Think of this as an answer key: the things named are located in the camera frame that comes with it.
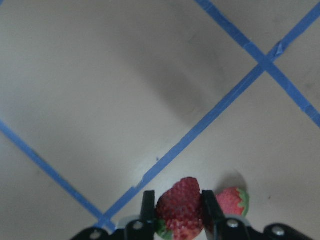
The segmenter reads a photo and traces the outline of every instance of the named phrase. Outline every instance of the strawberry in gripper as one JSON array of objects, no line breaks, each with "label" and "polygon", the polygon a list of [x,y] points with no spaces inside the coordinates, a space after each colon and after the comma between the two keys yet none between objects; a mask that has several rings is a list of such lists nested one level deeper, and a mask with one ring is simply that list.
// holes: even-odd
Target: strawberry in gripper
[{"label": "strawberry in gripper", "polygon": [[203,230],[202,202],[197,179],[186,177],[157,202],[156,233],[165,240],[192,240]]},{"label": "strawberry in gripper", "polygon": [[224,214],[245,217],[249,210],[249,195],[239,187],[229,187],[216,196]]}]

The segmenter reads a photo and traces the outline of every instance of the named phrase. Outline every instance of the blue tape strip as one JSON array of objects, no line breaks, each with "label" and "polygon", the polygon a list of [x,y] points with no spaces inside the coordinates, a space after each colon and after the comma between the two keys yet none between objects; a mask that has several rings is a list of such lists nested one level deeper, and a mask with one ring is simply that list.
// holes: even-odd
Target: blue tape strip
[{"label": "blue tape strip", "polygon": [[[18,137],[11,129],[9,129],[0,120],[0,130],[7,136],[22,152],[24,152],[35,164],[37,164],[46,174],[48,174],[56,183],[58,183],[65,191],[67,191],[74,199],[76,199],[85,209],[87,209],[97,219],[103,217],[92,203],[75,190],[62,176],[57,173],[48,163],[41,159],[20,137]],[[106,222],[107,227],[113,230],[115,225]]]},{"label": "blue tape strip", "polygon": [[[306,113],[311,120],[320,127],[320,113],[301,94],[295,85],[268,59],[263,52],[251,42],[236,26],[234,26],[209,0],[195,0],[220,27],[222,27],[243,49],[245,49],[286,91],[292,100]],[[320,16],[320,3],[318,3],[309,13],[306,21],[316,20]]]},{"label": "blue tape strip", "polygon": [[[202,1],[204,9],[209,9],[208,1]],[[316,5],[273,49],[268,58],[275,61],[289,45],[303,34],[319,17],[319,6]],[[176,156],[178,156],[201,132],[203,132],[225,109],[227,109],[256,79],[264,69],[257,65],[234,89],[232,89],[176,146],[161,158],[142,178],[140,184],[131,187],[116,203],[114,203],[99,219],[96,227],[102,227],[131,201],[152,179],[154,179]]]}]

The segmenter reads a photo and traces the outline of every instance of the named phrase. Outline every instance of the gray surface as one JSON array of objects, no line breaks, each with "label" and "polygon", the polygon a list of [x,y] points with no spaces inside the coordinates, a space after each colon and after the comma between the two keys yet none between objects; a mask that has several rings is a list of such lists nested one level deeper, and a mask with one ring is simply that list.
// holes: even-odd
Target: gray surface
[{"label": "gray surface", "polygon": [[[316,1],[215,3],[267,52]],[[276,64],[320,109],[318,26]],[[255,66],[193,1],[7,0],[0,32],[0,119],[101,211]],[[316,238],[319,144],[264,74],[145,189],[158,198],[187,176],[246,186],[255,228],[284,222]],[[68,239],[95,222],[2,135],[0,152],[0,239]]]}]

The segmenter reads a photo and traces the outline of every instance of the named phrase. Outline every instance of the blue tape fragment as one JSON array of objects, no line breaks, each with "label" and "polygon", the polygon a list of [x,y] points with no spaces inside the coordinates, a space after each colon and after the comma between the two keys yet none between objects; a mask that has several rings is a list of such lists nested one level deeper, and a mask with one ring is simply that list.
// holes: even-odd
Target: blue tape fragment
[{"label": "blue tape fragment", "polygon": [[[315,107],[301,94],[295,85],[268,59],[264,53],[250,41],[235,25],[233,25],[223,14],[209,1],[209,0],[195,0],[216,23],[222,27],[243,49],[245,49],[258,63],[263,67],[286,91],[292,100],[306,113],[311,120],[320,127],[320,113]],[[318,3],[311,12],[308,13],[305,21],[315,21],[320,16],[320,3]],[[295,34],[302,34],[306,28],[299,28],[295,30]],[[289,33],[289,39],[294,38],[292,32]],[[284,51],[283,43],[278,45],[275,56]]]},{"label": "blue tape fragment", "polygon": [[[35,164],[37,164],[46,174],[48,174],[57,184],[59,184],[65,191],[67,191],[75,200],[77,200],[85,209],[87,209],[97,219],[103,217],[92,203],[90,203],[84,196],[75,190],[57,171],[55,171],[47,162],[39,157],[18,135],[16,135],[10,128],[8,128],[0,120],[0,131],[3,132],[22,152],[24,152]],[[108,228],[114,229],[115,225],[109,223]]]},{"label": "blue tape fragment", "polygon": [[[202,8],[207,11],[213,5],[207,0],[197,0]],[[303,34],[318,18],[319,4],[316,5],[279,43],[268,53],[270,61],[279,58],[289,45]],[[263,73],[264,69],[257,65],[245,78],[232,89],[176,146],[174,146],[163,158],[143,176],[142,181],[136,187],[131,187],[117,202],[115,202],[99,219],[96,227],[102,227],[105,223],[118,213],[129,201],[131,201],[152,179],[154,179],[176,156],[178,156],[201,132],[203,132],[225,109],[227,109],[256,79]],[[317,118],[314,109],[310,109],[310,115]]]}]

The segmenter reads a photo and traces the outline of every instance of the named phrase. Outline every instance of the blue painter's tape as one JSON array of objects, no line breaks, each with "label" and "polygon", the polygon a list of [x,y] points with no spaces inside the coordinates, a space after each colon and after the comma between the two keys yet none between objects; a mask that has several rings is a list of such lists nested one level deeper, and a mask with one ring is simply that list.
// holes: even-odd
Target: blue painter's tape
[{"label": "blue painter's tape", "polygon": [[21,151],[23,151],[35,164],[37,164],[46,174],[48,174],[65,191],[74,197],[85,209],[96,218],[101,218],[103,214],[77,190],[75,190],[65,179],[60,176],[48,163],[41,159],[20,137],[0,121],[0,130],[7,136]]},{"label": "blue painter's tape", "polygon": [[[209,11],[213,5],[207,0],[197,0],[197,2]],[[268,53],[267,57],[270,61],[279,58],[289,45],[303,34],[309,26],[311,26],[319,16],[319,4],[316,5],[273,49]],[[96,224],[102,227],[110,221],[110,219],[118,213],[130,200],[132,200],[152,179],[156,177],[175,157],[180,154],[207,126],[209,126],[228,106],[230,106],[256,79],[258,79],[265,70],[257,65],[233,90],[231,90],[176,146],[174,146],[163,158],[143,176],[142,181],[136,187],[131,187]],[[309,115],[313,118],[319,118],[314,109],[311,108]]]},{"label": "blue painter's tape", "polygon": [[[244,48],[258,63],[263,67],[286,91],[292,100],[306,113],[313,122],[320,127],[320,113],[312,106],[312,104],[301,94],[295,85],[267,58],[263,52],[251,42],[236,26],[234,26],[209,0],[195,0],[220,27],[222,27],[242,48]],[[311,12],[303,19],[305,22],[313,23],[320,16],[320,3],[318,3]],[[294,32],[290,32],[286,41],[295,38],[295,35],[302,34],[306,28],[297,25]],[[275,56],[279,55],[288,46],[284,46],[286,42],[278,44]]]}]

